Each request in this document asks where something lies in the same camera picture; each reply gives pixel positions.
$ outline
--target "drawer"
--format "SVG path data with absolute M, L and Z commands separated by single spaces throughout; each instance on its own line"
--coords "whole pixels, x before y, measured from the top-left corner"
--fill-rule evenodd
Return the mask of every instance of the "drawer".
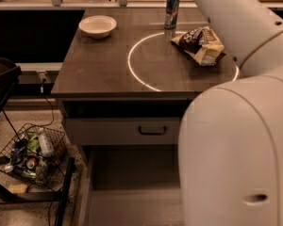
M 74 145 L 177 144 L 180 118 L 65 119 Z

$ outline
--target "ceramic bowl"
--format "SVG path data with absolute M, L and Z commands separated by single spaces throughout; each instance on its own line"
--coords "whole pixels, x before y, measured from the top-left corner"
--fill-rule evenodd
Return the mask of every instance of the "ceramic bowl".
M 78 27 L 94 39 L 103 39 L 116 27 L 116 21 L 109 16 L 91 16 L 83 19 Z

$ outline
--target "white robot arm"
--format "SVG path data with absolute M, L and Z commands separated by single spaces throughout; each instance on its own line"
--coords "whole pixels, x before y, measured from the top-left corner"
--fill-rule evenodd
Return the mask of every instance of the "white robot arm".
M 181 122 L 185 225 L 283 226 L 283 20 L 257 0 L 194 1 L 246 78 Z

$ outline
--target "food package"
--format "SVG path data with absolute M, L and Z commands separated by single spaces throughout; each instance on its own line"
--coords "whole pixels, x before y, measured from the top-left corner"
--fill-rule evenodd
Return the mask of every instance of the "food package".
M 201 66 L 213 66 L 225 55 L 224 45 L 209 26 L 181 34 L 171 39 L 171 42 L 183 49 Z

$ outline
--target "soda can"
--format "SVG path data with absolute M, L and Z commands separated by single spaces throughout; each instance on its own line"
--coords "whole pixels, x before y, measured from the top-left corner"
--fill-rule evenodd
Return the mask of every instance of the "soda can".
M 29 170 L 35 169 L 39 164 L 39 161 L 36 157 L 30 157 L 26 162 L 26 166 Z
M 176 27 L 178 9 L 179 9 L 179 0 L 167 0 L 166 20 L 164 22 L 165 28 L 173 29 Z

